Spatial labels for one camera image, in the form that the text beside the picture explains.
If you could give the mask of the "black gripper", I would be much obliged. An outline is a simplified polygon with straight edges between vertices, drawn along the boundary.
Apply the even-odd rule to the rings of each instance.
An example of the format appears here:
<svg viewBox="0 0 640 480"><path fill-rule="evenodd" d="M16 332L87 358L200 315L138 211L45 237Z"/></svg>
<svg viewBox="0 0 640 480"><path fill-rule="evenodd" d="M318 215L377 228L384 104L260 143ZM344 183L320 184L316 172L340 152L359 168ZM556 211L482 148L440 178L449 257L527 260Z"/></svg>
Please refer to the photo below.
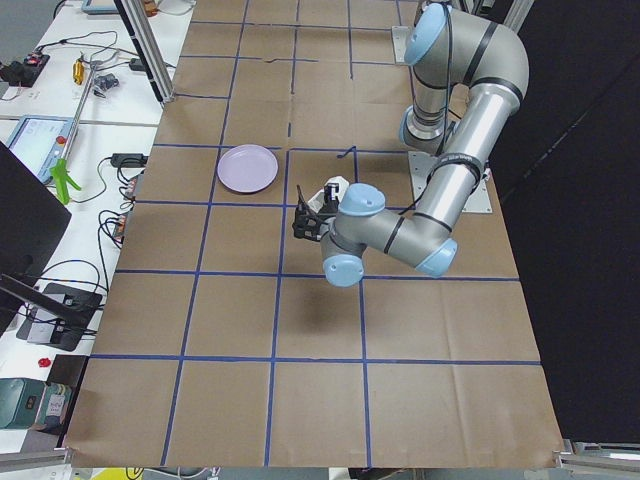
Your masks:
<svg viewBox="0 0 640 480"><path fill-rule="evenodd" d="M323 205L318 212L315 212L304 198L301 186L296 185L297 206L295 218L292 223L295 238L306 239L314 242L321 240L321 227L328 225L328 220L338 213L340 186L338 184L327 184L323 187Z"/></svg>

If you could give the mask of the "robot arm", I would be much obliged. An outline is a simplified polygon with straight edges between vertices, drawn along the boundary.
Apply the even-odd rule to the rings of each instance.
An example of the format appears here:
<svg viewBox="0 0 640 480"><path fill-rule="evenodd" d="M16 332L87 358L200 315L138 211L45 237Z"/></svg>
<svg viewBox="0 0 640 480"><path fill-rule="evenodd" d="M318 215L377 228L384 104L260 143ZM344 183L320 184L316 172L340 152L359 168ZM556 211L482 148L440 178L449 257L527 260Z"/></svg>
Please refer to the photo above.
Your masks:
<svg viewBox="0 0 640 480"><path fill-rule="evenodd" d="M363 278L367 248L430 277L449 269L453 227L529 83L528 56L513 30L447 2L419 8L404 61L417 86L399 138L435 160L414 212L388 210L384 194L365 183L328 185L319 210L304 200L295 210L294 236L320 244L325 277L337 287Z"/></svg>

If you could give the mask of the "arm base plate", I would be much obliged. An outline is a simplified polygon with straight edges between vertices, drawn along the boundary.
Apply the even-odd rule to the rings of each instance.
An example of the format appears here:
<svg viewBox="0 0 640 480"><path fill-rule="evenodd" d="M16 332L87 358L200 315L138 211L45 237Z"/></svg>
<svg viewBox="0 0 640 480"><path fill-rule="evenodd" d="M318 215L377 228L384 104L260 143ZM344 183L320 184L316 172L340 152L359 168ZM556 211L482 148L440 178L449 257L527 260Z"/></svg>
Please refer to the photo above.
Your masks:
<svg viewBox="0 0 640 480"><path fill-rule="evenodd" d="M397 65L411 65L411 62L406 61L405 56L412 33L413 28L411 26L391 27L394 61Z"/></svg>
<svg viewBox="0 0 640 480"><path fill-rule="evenodd" d="M419 151L410 151L408 161L413 198L418 200L423 195L421 209L426 213L451 220L455 209L462 213L493 212L485 178L473 188L473 175L463 166L448 165L434 171L437 158Z"/></svg>

